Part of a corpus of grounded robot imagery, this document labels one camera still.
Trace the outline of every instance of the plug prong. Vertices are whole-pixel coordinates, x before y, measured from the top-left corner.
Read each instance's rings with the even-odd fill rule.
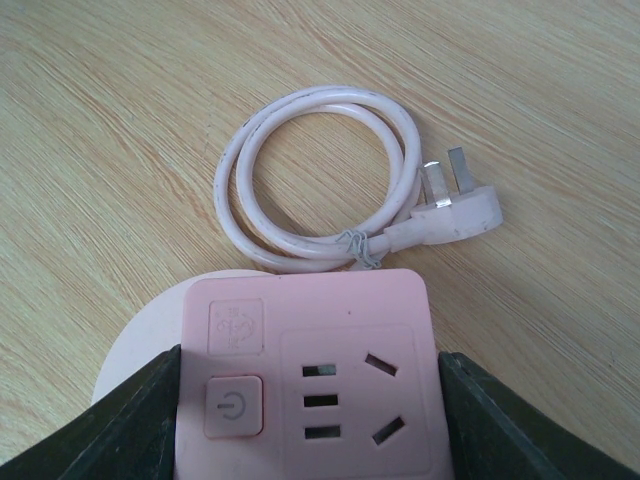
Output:
[[[460,195],[473,192],[476,189],[476,182],[471,176],[469,167],[467,167],[467,160],[464,157],[462,147],[452,148],[448,154]]]
[[[451,205],[451,197],[440,162],[425,163],[420,167],[422,188],[426,203],[435,202],[436,207]]]

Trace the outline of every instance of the white disc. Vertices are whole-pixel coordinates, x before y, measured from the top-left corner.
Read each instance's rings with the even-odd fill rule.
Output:
[[[256,270],[221,270],[189,278],[165,290],[140,310],[122,330],[102,364],[91,405],[145,366],[159,353],[181,341],[184,295],[204,278],[271,275]]]

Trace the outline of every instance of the horizontal slot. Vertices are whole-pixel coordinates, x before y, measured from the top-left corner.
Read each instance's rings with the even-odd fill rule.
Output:
[[[404,420],[398,417],[393,422],[389,423],[388,425],[385,425],[376,433],[374,433],[371,438],[373,438],[373,441],[376,442],[376,445],[380,445],[381,443],[386,442],[391,435],[396,433],[398,430],[400,430],[404,426],[405,426]]]
[[[327,427],[307,427],[304,429],[304,438],[317,440],[320,438],[340,438],[340,425]]]
[[[304,406],[307,408],[330,407],[337,404],[337,395],[309,395],[304,397]]]
[[[379,359],[375,355],[368,354],[367,358],[365,358],[365,363],[368,363],[372,367],[376,367],[378,370],[382,370],[384,373],[388,373],[392,377],[396,376],[396,372],[398,371],[397,367],[394,367],[390,363],[385,362],[384,360]]]
[[[303,377],[326,377],[335,374],[335,365],[310,365],[308,367],[302,367]]]

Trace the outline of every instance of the tabletop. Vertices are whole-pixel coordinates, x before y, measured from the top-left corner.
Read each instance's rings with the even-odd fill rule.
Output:
[[[153,297],[256,268],[216,219],[220,154],[266,103],[347,84],[498,191],[498,229],[385,258],[424,278],[438,348],[640,469],[640,3],[3,0],[1,18],[0,461],[88,407]],[[254,184],[279,225],[329,234],[387,173],[366,127],[316,114],[274,132]]]

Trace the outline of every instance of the power cord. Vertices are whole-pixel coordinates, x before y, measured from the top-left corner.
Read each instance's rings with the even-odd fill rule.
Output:
[[[404,154],[387,124],[363,107],[379,111],[396,128]],[[300,115],[318,112],[346,115],[375,132],[389,157],[389,189],[380,209],[353,229],[325,237],[304,237],[276,226],[262,211],[253,191],[253,166],[262,144],[276,128]],[[233,244],[267,268],[286,273],[323,272],[354,259],[352,268],[376,268],[389,251],[463,240],[502,223],[494,188],[475,186],[461,148],[450,150],[449,158],[458,194],[449,193],[439,162],[422,162],[418,129],[403,107],[384,95],[360,88],[312,87],[276,100],[240,127],[216,169],[213,202],[220,225]],[[261,248],[238,226],[228,196],[236,162],[236,187],[249,221],[266,240],[298,258]],[[421,179],[427,202],[417,205]]]

